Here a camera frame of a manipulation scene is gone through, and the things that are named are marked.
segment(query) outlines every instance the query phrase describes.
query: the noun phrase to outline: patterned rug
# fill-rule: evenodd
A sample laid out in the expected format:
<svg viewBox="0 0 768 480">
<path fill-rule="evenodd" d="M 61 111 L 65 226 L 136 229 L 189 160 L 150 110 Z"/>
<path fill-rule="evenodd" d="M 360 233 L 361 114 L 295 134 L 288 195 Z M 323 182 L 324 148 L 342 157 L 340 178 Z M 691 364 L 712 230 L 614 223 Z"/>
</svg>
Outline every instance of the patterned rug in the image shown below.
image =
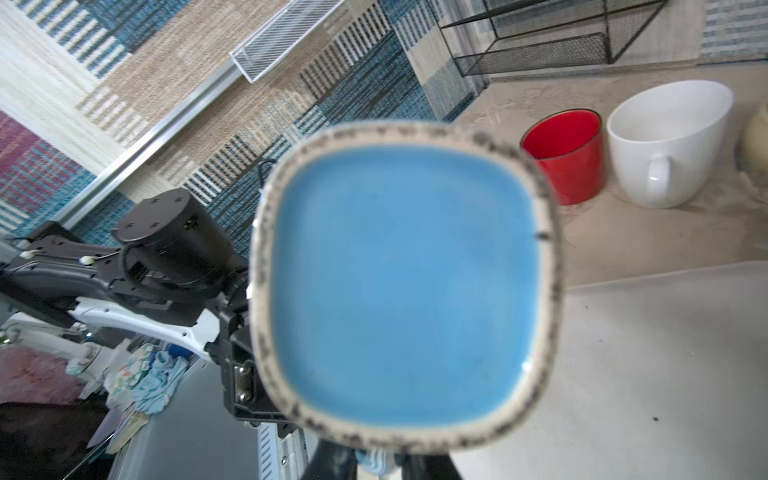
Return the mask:
<svg viewBox="0 0 768 480">
<path fill-rule="evenodd" d="M 23 236 L 54 214 L 287 1 L 0 2 L 0 233 Z M 702 58 L 768 53 L 766 2 L 702 2 Z M 134 202 L 185 187 L 245 253 L 271 165 L 307 135 L 368 118 L 452 121 L 477 97 L 485 80 L 459 74 L 437 25 L 482 9 L 347 0 L 256 84 L 236 82 L 77 232 L 113 243 L 109 228 Z M 468 41 L 490 33 L 470 29 Z"/>
</svg>

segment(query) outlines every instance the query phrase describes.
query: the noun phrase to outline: cloth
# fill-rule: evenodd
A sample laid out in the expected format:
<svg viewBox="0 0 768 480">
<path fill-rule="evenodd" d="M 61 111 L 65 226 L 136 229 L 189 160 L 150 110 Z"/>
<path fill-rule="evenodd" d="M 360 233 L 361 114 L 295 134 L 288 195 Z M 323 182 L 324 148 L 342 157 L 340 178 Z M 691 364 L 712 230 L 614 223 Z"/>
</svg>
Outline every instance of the cloth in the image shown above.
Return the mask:
<svg viewBox="0 0 768 480">
<path fill-rule="evenodd" d="M 109 390 L 107 406 L 111 409 L 125 410 L 133 401 L 131 390 L 149 373 L 152 362 L 157 354 L 157 347 L 145 343 L 128 357 L 125 365 L 120 367 L 118 374 Z"/>
<path fill-rule="evenodd" d="M 386 475 L 402 463 L 401 459 L 398 462 L 395 454 L 382 449 L 355 450 L 355 457 L 363 470 L 376 476 Z"/>
<path fill-rule="evenodd" d="M 149 415 L 162 412 L 174 395 L 181 376 L 187 370 L 187 360 L 158 352 L 147 376 L 133 389 L 136 410 Z"/>
</svg>

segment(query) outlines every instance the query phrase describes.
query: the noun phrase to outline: wire mesh basket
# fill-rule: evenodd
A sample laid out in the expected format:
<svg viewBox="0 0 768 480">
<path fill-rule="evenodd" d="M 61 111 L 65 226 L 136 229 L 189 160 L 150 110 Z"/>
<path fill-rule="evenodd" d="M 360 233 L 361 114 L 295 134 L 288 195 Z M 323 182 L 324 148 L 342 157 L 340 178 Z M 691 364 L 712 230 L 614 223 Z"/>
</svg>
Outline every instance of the wire mesh basket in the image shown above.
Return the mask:
<svg viewBox="0 0 768 480">
<path fill-rule="evenodd" d="M 343 0 L 291 0 L 230 52 L 232 61 L 254 83 L 342 3 Z"/>
<path fill-rule="evenodd" d="M 613 64 L 667 1 L 488 0 L 485 12 L 441 32 L 464 76 Z M 467 53 L 462 40 L 484 31 L 485 44 Z"/>
</svg>

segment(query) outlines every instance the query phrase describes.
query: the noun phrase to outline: white mug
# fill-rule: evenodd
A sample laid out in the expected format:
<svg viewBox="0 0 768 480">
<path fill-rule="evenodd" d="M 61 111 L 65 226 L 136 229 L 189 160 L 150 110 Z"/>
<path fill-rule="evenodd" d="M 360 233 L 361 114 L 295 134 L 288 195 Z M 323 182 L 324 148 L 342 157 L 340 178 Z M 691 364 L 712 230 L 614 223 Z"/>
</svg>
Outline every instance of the white mug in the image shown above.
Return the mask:
<svg viewBox="0 0 768 480">
<path fill-rule="evenodd" d="M 607 122 L 619 183 L 637 204 L 682 204 L 703 185 L 723 140 L 733 92 L 707 80 L 643 91 L 616 107 Z"/>
</svg>

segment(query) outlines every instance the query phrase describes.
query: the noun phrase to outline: white wire rack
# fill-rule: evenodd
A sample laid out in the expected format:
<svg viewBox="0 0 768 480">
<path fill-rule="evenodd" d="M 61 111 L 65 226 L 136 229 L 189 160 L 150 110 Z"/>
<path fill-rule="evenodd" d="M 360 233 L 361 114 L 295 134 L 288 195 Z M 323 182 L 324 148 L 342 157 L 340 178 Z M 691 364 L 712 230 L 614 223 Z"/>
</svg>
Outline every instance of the white wire rack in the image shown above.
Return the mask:
<svg viewBox="0 0 768 480">
<path fill-rule="evenodd" d="M 232 50 L 232 61 L 254 83 L 342 3 L 344 0 L 292 0 Z"/>
</svg>

